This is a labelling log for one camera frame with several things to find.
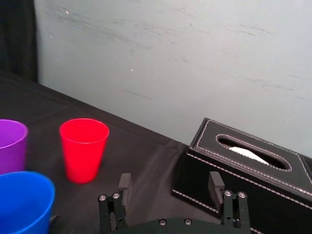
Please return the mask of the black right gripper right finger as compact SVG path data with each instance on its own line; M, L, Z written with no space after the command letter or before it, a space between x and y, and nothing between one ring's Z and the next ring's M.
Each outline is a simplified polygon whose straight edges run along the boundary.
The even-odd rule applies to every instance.
M221 215L220 225L209 229L210 234L249 234L250 219L247 195L225 189L218 172L210 172L208 190L216 210Z

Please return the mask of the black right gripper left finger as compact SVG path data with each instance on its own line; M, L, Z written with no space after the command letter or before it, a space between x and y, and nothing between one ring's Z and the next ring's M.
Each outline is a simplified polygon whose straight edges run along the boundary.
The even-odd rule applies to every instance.
M130 200L131 174L123 173L118 184L118 191L112 195L98 196L99 228L101 234L112 234L114 231L128 227L126 210Z

